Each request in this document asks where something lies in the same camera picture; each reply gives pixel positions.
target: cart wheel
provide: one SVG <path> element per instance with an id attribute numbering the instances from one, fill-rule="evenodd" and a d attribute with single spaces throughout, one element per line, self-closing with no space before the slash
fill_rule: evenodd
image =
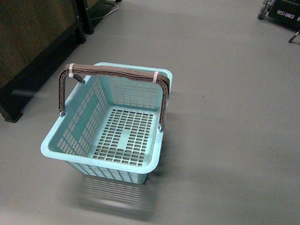
<path id="1" fill-rule="evenodd" d="M 262 3 L 262 7 L 259 10 L 257 18 L 260 20 L 263 20 L 264 17 L 266 16 L 267 12 L 269 11 L 271 7 L 272 0 L 264 0 Z"/>

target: dark wooden furniture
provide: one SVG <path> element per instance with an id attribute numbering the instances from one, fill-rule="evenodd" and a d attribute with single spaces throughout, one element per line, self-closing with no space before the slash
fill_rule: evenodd
<path id="1" fill-rule="evenodd" d="M 31 99 L 14 91 L 37 91 L 49 76 L 41 66 L 50 61 L 44 66 L 52 67 L 49 57 L 70 36 L 86 40 L 75 0 L 0 1 L 0 113 L 6 121 L 17 122 Z"/>

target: basket handle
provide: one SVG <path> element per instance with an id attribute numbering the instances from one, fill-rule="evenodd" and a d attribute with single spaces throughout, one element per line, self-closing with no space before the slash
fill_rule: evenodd
<path id="1" fill-rule="evenodd" d="M 170 93 L 170 80 L 168 77 L 158 74 L 157 72 L 153 74 L 149 72 L 142 72 L 142 71 L 127 69 L 122 67 L 67 64 L 65 69 L 60 73 L 60 77 L 59 77 L 59 110 L 62 115 L 65 114 L 66 77 L 67 75 L 70 74 L 70 72 L 71 72 L 70 77 L 75 78 L 79 82 L 84 82 L 83 78 L 80 77 L 80 75 L 116 76 L 116 77 L 124 77 L 133 81 L 141 81 L 141 82 L 148 82 L 148 83 L 155 82 L 161 87 L 163 91 L 159 124 L 161 125 L 160 130 L 161 131 L 164 130 L 167 99 L 168 99 L 168 94 Z"/>

